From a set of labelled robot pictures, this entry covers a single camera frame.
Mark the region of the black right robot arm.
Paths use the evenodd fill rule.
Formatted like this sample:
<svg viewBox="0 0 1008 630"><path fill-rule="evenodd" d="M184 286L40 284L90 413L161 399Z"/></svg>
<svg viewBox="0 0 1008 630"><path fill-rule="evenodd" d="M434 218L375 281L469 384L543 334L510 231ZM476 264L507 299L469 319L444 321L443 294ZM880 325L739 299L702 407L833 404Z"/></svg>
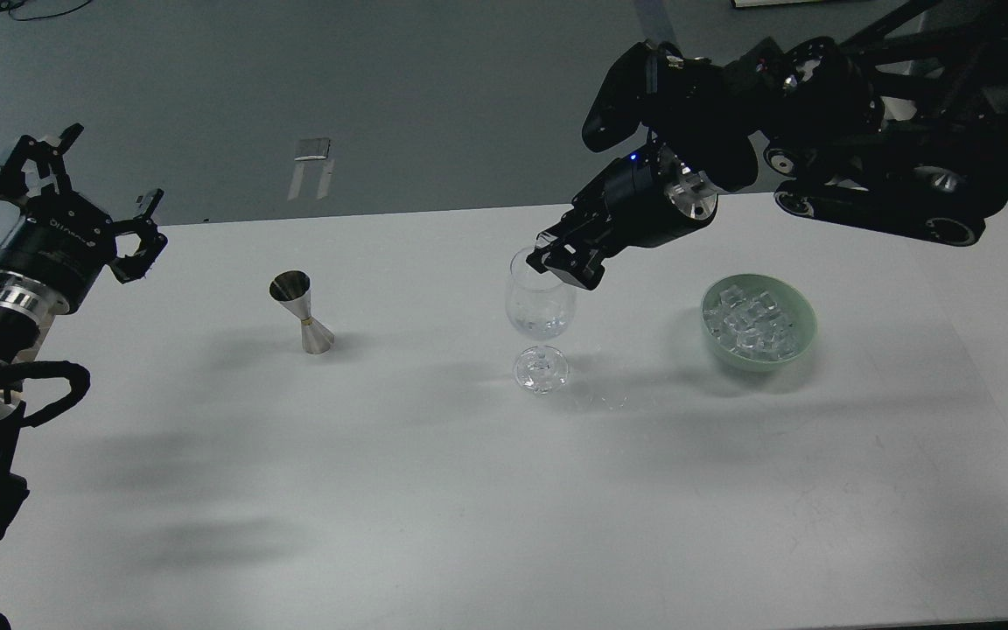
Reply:
<svg viewBox="0 0 1008 630"><path fill-rule="evenodd" d="M605 75L584 120L601 152L647 143L573 197L527 255L536 274L595 290L605 259L708 227L718 195L783 182L781 210L836 226L968 247L1008 203L1008 1L968 23L895 36L932 7L908 1L845 41L689 59L641 41Z"/></svg>

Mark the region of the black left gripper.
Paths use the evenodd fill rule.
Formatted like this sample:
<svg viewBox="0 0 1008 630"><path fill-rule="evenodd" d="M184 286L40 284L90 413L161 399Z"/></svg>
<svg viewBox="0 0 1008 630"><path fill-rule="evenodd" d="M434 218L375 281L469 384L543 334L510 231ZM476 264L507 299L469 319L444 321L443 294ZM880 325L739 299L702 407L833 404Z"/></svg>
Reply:
<svg viewBox="0 0 1008 630"><path fill-rule="evenodd" d="M117 282L137 282L168 244L155 221L164 190L137 197L137 214L115 223L84 196L73 194L64 156L83 131L83 124L74 123L54 139L22 135L0 157L0 202L23 211L0 243L0 276L43 284L60 295L64 312L80 309L107 264ZM37 176L38 197L31 196L28 174ZM116 256L115 238L128 235L137 238L135 252Z"/></svg>

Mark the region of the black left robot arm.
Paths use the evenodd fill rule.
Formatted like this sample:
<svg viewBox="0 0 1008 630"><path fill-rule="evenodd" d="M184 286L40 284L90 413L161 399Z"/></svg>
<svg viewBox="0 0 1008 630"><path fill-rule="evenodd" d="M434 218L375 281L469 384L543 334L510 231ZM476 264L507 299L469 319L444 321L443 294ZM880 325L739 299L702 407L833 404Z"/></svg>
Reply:
<svg viewBox="0 0 1008 630"><path fill-rule="evenodd" d="M53 319L77 312L103 269L126 284L144 278L167 239L151 190L136 216L115 220L73 188L64 158L83 127L55 139L23 135L0 160L0 202L19 215L0 243L0 541L31 493L11 470L19 435L60 417L89 391L87 368L28 361Z"/></svg>

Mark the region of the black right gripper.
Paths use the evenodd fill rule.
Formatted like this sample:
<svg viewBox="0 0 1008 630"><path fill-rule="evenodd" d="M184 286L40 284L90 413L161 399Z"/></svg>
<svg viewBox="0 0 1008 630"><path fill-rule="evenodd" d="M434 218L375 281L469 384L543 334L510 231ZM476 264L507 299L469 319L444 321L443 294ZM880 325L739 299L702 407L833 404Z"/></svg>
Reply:
<svg viewBox="0 0 1008 630"><path fill-rule="evenodd" d="M719 191L667 144L644 144L585 184L555 226L535 238L527 265L580 290L599 287L606 256L652 249L705 228Z"/></svg>

